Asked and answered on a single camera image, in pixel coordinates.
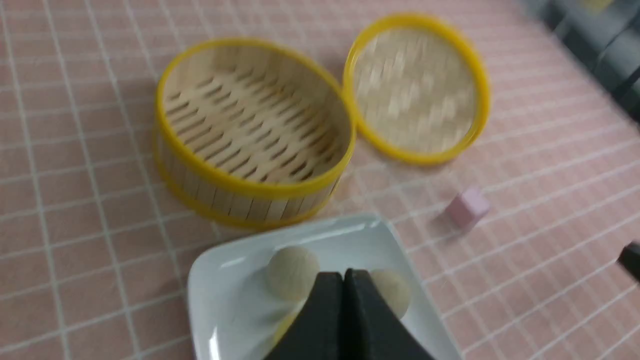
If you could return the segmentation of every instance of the white square plate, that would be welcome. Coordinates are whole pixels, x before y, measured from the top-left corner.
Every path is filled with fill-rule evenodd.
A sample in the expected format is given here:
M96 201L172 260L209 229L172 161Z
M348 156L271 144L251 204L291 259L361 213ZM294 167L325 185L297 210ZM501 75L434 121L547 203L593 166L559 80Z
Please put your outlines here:
M437 360L461 356L392 226L375 215L355 215L251 236L209 249L189 274L189 317L198 360L262 360L272 335L294 306L270 294L264 267L282 247L314 252L322 271L391 268L412 289L404 326Z

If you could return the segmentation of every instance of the round dough ball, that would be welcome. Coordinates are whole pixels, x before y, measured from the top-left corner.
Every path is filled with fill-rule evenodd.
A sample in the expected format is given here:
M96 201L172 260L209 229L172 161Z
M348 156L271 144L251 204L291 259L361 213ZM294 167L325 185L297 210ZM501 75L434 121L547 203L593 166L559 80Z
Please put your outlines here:
M411 302L411 289L406 281L393 270L373 270L371 279L391 311L402 319Z
M267 284L282 300L301 301L308 297L320 265L316 255L298 246L280 249L267 265Z
M280 339L282 339L282 336L287 333L287 330L289 330L291 324L293 323L293 320L295 320L296 317L298 317L298 312L293 311L292 313L285 316L282 321L280 321L278 327L276 328L276 331L273 333L274 345L280 342Z

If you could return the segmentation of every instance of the miniature bamboo steamer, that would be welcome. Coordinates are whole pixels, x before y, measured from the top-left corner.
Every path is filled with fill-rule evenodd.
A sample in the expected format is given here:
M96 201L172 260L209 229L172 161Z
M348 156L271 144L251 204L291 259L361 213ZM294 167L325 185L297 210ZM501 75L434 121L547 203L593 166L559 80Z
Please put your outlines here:
M400 13L371 24L349 52L343 82L363 136L407 163L455 158L489 117L490 87L478 55L432 17Z
M156 97L154 154L199 214L268 229L320 210L355 146L337 82L304 56L254 39L200 44L174 59Z

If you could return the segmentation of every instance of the pink grid surface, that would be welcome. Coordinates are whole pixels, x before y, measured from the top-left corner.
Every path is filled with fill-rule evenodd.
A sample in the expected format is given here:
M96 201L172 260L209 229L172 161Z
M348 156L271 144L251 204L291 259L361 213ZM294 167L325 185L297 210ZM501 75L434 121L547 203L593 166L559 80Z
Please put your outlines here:
M339 75L394 11L439 16L483 55L493 112L442 168L365 142L319 217L377 211L466 359L638 359L640 290L614 263L640 233L640 137L514 0L0 2L0 360L191 359L193 260L241 232L188 212L153 168L155 81L187 46L266 37ZM468 185L493 211L439 216Z

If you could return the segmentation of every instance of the black tongs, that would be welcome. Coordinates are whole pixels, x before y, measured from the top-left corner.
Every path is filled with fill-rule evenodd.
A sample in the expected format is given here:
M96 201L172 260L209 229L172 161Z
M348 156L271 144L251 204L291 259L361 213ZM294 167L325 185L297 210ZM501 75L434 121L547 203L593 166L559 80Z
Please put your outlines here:
M404 328L366 270L321 272L265 360L434 360Z
M632 241L625 246L618 263L640 284L640 244Z

